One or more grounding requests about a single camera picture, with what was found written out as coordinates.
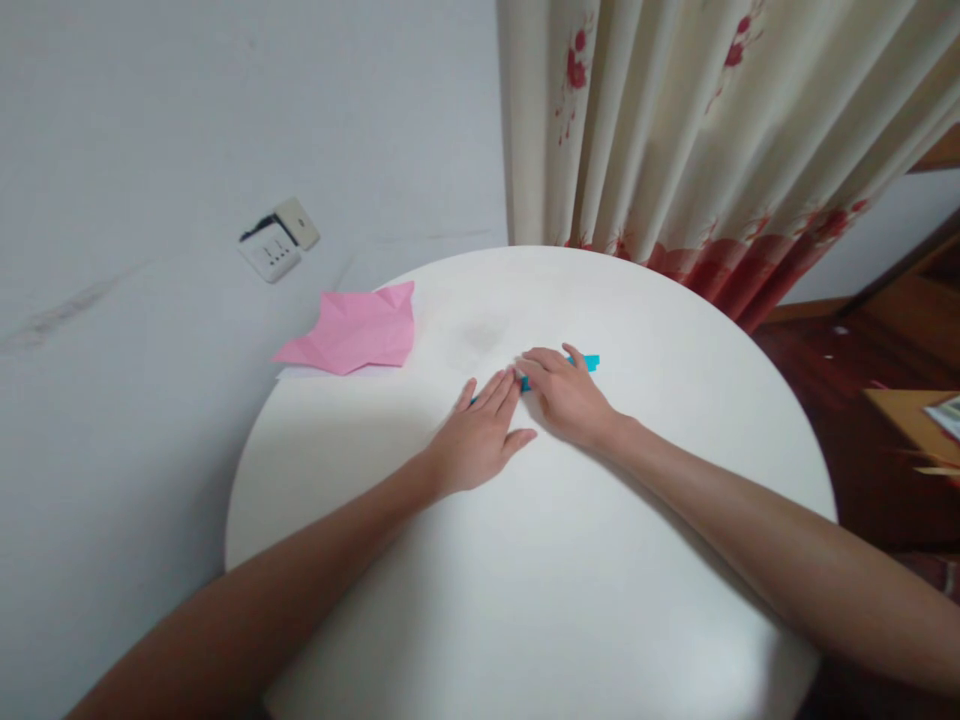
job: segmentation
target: curtain fold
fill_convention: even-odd
[[[605,252],[748,332],[960,120],[955,0],[516,0],[513,242]]]

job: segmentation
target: hand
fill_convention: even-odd
[[[566,343],[563,349],[575,365],[556,350],[534,348],[523,353],[517,367],[526,373],[547,424],[567,440],[595,450],[622,416],[593,384],[580,351]]]
[[[494,375],[471,405],[476,387],[470,378],[453,414],[422,453],[441,495],[483,485],[537,436],[536,430],[508,432],[520,400],[520,381],[512,368]]]

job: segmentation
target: wall socket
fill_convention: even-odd
[[[273,212],[287,232],[290,233],[290,237],[301,248],[309,250],[317,244],[317,240],[320,239],[320,232],[310,220],[310,216],[307,215],[299,200],[290,198],[277,205]]]
[[[267,282],[276,282],[300,262],[300,253],[283,228],[271,223],[240,243],[240,254]]]

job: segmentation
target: white round table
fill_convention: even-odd
[[[416,345],[383,377],[279,382],[233,487],[236,567],[420,450],[465,380],[534,345],[600,355],[597,385],[669,440],[835,519],[783,378],[713,306],[638,265],[552,247],[414,270]],[[295,718],[793,717],[818,655],[645,491],[542,430],[420,516],[265,701]]]

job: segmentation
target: forearm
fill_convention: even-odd
[[[812,641],[960,697],[960,609],[891,558],[633,419],[619,419],[597,449],[682,516]]]
[[[207,586],[135,646],[69,717],[222,717],[252,703],[343,592],[438,499],[429,473],[415,457]]]

